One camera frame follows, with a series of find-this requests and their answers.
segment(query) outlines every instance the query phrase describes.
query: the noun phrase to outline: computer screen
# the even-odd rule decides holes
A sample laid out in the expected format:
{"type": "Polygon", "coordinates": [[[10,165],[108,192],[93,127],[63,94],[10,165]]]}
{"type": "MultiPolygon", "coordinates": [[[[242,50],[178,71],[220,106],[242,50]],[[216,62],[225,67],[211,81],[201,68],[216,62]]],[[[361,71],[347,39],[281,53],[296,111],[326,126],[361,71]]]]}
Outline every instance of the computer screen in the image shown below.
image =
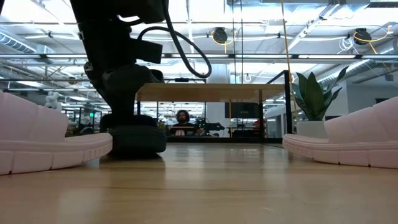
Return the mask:
{"type": "Polygon", "coordinates": [[[231,103],[231,116],[229,103],[225,103],[225,118],[259,118],[258,103],[231,103]]]}

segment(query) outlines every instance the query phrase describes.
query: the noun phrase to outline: white figurine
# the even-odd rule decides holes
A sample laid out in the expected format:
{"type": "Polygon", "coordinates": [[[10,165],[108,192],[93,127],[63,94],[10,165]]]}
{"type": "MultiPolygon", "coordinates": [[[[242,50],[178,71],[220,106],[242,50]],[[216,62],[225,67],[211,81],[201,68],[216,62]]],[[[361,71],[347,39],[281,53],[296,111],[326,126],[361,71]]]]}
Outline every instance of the white figurine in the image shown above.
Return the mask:
{"type": "Polygon", "coordinates": [[[56,111],[62,110],[62,104],[59,103],[58,97],[60,94],[58,92],[49,92],[49,95],[45,97],[45,107],[55,109],[56,111]]]}

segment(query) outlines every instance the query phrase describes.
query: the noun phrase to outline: desk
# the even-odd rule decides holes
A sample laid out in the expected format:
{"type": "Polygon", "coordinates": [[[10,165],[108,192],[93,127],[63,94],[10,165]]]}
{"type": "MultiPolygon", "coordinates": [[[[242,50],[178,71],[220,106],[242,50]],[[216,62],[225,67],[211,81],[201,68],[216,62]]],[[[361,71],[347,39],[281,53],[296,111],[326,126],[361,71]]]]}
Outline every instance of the desk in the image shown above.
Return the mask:
{"type": "Polygon", "coordinates": [[[146,83],[137,101],[263,102],[284,92],[282,84],[146,83]]]}

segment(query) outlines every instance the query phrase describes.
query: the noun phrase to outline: green leaf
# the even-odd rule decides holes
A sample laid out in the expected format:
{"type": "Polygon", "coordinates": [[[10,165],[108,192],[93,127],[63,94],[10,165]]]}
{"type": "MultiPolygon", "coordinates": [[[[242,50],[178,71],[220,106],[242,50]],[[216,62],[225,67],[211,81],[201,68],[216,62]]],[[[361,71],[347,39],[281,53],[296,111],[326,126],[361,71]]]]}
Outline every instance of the green leaf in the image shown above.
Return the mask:
{"type": "Polygon", "coordinates": [[[348,66],[343,68],[342,71],[340,71],[340,74],[338,74],[338,76],[337,76],[336,83],[338,81],[340,81],[342,78],[344,78],[344,76],[346,75],[347,69],[348,69],[348,66]]]}
{"type": "Polygon", "coordinates": [[[293,88],[295,96],[302,100],[303,97],[301,96],[300,87],[297,84],[292,83],[292,88],[293,88]]]}
{"type": "Polygon", "coordinates": [[[320,113],[324,107],[323,91],[313,73],[310,74],[305,88],[304,102],[313,114],[320,113]]]}
{"type": "Polygon", "coordinates": [[[348,66],[345,67],[345,68],[343,68],[342,71],[340,71],[340,73],[339,73],[338,76],[337,76],[337,79],[335,80],[335,82],[334,82],[333,84],[331,84],[331,85],[328,87],[328,90],[327,90],[327,91],[329,91],[329,90],[331,90],[333,87],[335,87],[335,86],[337,85],[337,83],[338,83],[342,78],[344,78],[344,76],[346,75],[347,69],[348,69],[348,66]]]}
{"type": "Polygon", "coordinates": [[[338,90],[336,90],[336,91],[333,93],[333,96],[331,97],[330,103],[331,103],[333,100],[335,100],[335,99],[337,98],[338,93],[340,92],[340,90],[341,90],[342,88],[343,88],[343,87],[340,87],[338,90]]]}
{"type": "Polygon", "coordinates": [[[327,106],[325,109],[321,111],[318,115],[316,115],[314,121],[321,121],[323,120],[323,117],[325,116],[326,111],[328,110],[329,106],[327,106]]]}
{"type": "Polygon", "coordinates": [[[326,93],[323,94],[323,101],[328,101],[331,99],[331,91],[327,91],[326,93]]]}
{"type": "Polygon", "coordinates": [[[301,73],[297,72],[297,76],[298,76],[298,85],[300,87],[300,94],[301,97],[304,99],[305,98],[305,87],[307,86],[307,78],[305,78],[305,76],[303,76],[301,73]]]}
{"type": "Polygon", "coordinates": [[[304,103],[303,100],[301,100],[301,99],[299,99],[299,98],[297,98],[297,97],[296,97],[295,99],[296,99],[297,106],[298,106],[299,108],[301,108],[301,110],[304,111],[304,113],[305,113],[305,115],[307,116],[307,118],[308,118],[310,121],[312,121],[312,120],[314,119],[314,115],[313,115],[312,111],[305,105],[305,103],[304,103]]]}
{"type": "Polygon", "coordinates": [[[336,90],[333,93],[333,96],[330,97],[330,100],[325,102],[325,108],[319,114],[316,115],[316,120],[321,121],[323,119],[323,117],[325,116],[325,113],[328,110],[331,102],[337,98],[338,93],[340,92],[341,89],[342,88],[339,88],[338,90],[336,90]]]}

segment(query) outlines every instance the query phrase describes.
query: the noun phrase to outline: white plant pot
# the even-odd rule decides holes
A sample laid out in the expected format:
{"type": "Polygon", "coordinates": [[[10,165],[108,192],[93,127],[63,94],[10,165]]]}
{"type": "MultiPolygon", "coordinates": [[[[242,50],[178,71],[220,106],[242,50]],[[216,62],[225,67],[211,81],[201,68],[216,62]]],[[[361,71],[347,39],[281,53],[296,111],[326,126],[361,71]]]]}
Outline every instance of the white plant pot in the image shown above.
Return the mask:
{"type": "Polygon", "coordinates": [[[324,121],[300,121],[297,123],[297,134],[311,138],[327,138],[324,121]]]}

